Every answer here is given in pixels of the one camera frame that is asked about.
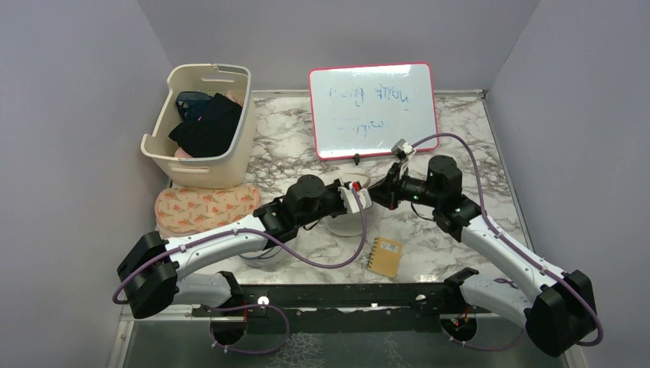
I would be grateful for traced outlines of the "white mesh laundry bag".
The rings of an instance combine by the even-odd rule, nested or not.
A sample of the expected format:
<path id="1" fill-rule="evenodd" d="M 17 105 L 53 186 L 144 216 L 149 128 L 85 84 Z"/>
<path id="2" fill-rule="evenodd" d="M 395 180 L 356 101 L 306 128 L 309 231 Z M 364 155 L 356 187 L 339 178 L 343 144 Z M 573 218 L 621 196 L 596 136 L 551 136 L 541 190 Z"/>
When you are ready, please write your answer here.
<path id="1" fill-rule="evenodd" d="M 370 184 L 371 178 L 360 172 L 336 171 L 328 174 L 327 179 L 339 179 L 341 182 L 358 182 L 361 186 L 359 199 L 364 205 L 366 225 L 368 231 L 379 219 L 381 213 L 379 206 L 372 204 L 366 187 Z M 327 229 L 335 235 L 342 237 L 353 237 L 362 234 L 362 219 L 359 213 L 339 215 L 337 217 L 326 217 L 324 219 Z"/>

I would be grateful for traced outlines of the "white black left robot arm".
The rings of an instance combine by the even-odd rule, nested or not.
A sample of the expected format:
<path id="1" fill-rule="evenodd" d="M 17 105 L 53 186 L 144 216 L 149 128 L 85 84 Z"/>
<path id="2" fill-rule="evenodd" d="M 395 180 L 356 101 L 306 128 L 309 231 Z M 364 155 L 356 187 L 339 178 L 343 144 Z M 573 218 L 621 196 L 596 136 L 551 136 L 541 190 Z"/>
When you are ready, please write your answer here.
<path id="1" fill-rule="evenodd" d="M 240 293 L 226 277 L 197 272 L 240 255 L 283 248 L 304 263 L 304 256 L 287 246 L 300 229 L 326 217 L 359 215 L 367 231 L 367 189 L 358 182 L 301 176 L 286 193 L 261 205 L 229 225 L 195 235 L 164 239 L 158 231 L 142 235 L 117 267 L 120 284 L 112 302 L 130 306 L 136 319 L 148 318 L 173 304 L 203 304 L 229 315 L 241 304 Z"/>

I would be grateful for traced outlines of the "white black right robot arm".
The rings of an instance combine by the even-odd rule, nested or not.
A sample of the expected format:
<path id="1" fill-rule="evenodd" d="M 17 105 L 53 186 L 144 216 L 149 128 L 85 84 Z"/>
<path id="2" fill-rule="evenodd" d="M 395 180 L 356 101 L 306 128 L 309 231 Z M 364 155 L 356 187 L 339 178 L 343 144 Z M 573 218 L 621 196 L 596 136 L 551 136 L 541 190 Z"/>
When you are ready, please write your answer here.
<path id="1" fill-rule="evenodd" d="M 592 332 L 599 343 L 602 323 L 591 280 L 581 271 L 566 273 L 517 242 L 462 192 L 462 182 L 455 160 L 438 155 L 428 161 L 425 179 L 411 177 L 404 162 L 394 163 L 369 187 L 369 195 L 390 210 L 401 202 L 432 208 L 432 220 L 443 232 L 483 255 L 514 283 L 508 287 L 472 269 L 458 272 L 442 292 L 450 311 L 471 305 L 495 313 L 522 328 L 551 357 L 587 345 Z"/>

